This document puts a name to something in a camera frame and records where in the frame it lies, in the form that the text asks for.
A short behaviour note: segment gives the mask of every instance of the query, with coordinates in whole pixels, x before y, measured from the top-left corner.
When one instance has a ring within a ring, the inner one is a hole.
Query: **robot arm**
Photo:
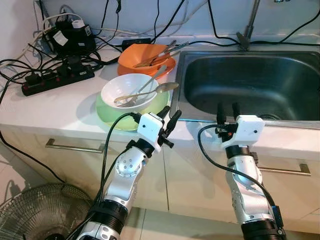
[[[126,151],[116,158],[114,176],[103,200],[89,211],[93,216],[83,227],[77,240],[120,240],[144,167],[154,151],[161,151],[162,144],[167,144],[171,148],[174,145],[167,140],[167,137],[175,128],[181,111],[175,113],[168,122],[167,129],[164,130],[163,118],[169,109],[166,106],[157,115],[146,113],[140,117],[137,129],[139,140],[137,142],[131,140]]]
[[[215,130],[222,138],[221,146],[226,151],[227,166],[262,185],[263,177],[256,165],[257,154],[250,152],[249,147],[258,141],[265,123],[255,115],[240,115],[237,104],[233,104],[232,108],[235,124],[225,124],[222,105],[218,106],[217,123],[220,127]],[[279,207],[268,201],[265,192],[255,182],[230,171],[226,172],[226,181],[245,240],[286,239]]]

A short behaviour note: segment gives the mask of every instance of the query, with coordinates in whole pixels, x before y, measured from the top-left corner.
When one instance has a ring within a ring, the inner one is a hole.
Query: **metal spoon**
[[[143,89],[145,89],[145,87],[151,83],[154,79],[156,79],[157,77],[159,77],[161,74],[163,74],[165,72],[165,70],[167,69],[167,66],[166,65],[163,65],[159,68],[159,70],[155,73],[155,75],[150,78],[149,81],[146,82],[145,85],[143,85],[138,91],[137,91],[137,94],[139,94]],[[121,105],[118,105],[118,107],[121,107],[121,108],[128,108],[128,107],[132,107],[136,104],[137,102],[137,99],[138,99],[138,96],[135,96],[133,98],[131,98],[129,101],[127,101],[126,103],[123,103]]]
[[[128,99],[128,98],[132,98],[132,97],[136,97],[136,96],[141,96],[141,95],[146,95],[146,94],[151,94],[153,92],[156,92],[156,93],[164,93],[164,92],[167,92],[167,91],[170,91],[172,89],[175,89],[179,86],[179,83],[176,83],[176,82],[166,82],[166,83],[162,83],[160,84],[159,86],[157,86],[154,90],[152,91],[149,91],[149,92],[144,92],[144,93],[139,93],[139,94],[133,94],[133,95],[128,95],[128,96],[120,96],[120,97],[117,97],[114,102],[118,102],[120,100],[123,100],[123,99]]]

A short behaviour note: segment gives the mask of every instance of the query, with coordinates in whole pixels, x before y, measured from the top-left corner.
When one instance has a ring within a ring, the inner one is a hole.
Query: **white countertop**
[[[281,50],[286,49],[289,49],[288,46],[281,47]],[[226,49],[211,46],[210,50]],[[268,47],[267,50],[274,50],[274,47]],[[310,47],[303,50],[317,51]],[[100,53],[104,61],[119,55],[108,48]],[[94,78],[28,97],[22,94],[20,85],[13,84],[0,106],[1,128],[41,135],[104,140],[109,127],[98,118],[95,102],[103,86],[118,76],[117,67],[117,64],[105,66],[95,73]],[[173,82],[176,71],[177,67],[158,81]],[[194,132],[205,125],[207,123],[179,121],[170,139],[194,141]],[[135,132],[115,130],[111,140],[127,142],[128,137],[133,136],[136,136]],[[218,150],[220,140],[215,139],[213,142],[216,143],[213,148]],[[264,155],[320,161],[320,130],[266,126],[254,149]]]

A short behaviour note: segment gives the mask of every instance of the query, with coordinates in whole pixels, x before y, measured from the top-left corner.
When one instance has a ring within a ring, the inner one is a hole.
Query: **fan grille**
[[[31,188],[0,207],[1,240],[67,236],[86,217],[92,201],[81,189],[59,183]]]

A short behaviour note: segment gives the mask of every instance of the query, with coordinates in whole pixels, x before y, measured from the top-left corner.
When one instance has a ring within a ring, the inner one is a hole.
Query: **black power strip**
[[[25,96],[30,96],[50,89],[90,79],[94,76],[95,73],[90,65],[84,65],[82,71],[70,73],[68,75],[62,75],[58,72],[47,73],[43,76],[32,74],[25,78],[26,82],[21,86],[21,89]]]

